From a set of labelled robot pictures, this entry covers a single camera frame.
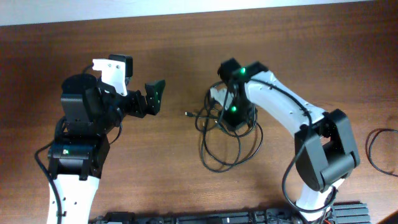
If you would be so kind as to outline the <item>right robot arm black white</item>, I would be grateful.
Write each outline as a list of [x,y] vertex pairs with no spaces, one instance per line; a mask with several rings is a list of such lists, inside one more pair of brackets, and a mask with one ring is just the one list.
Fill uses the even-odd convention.
[[223,107],[219,115],[227,130],[255,121],[260,107],[294,138],[295,155],[287,170],[296,168],[303,188],[290,204],[303,221],[321,221],[331,210],[338,187],[360,164],[348,116],[304,100],[260,62],[242,66],[231,58],[221,63],[217,74],[226,88],[212,88],[210,94]]

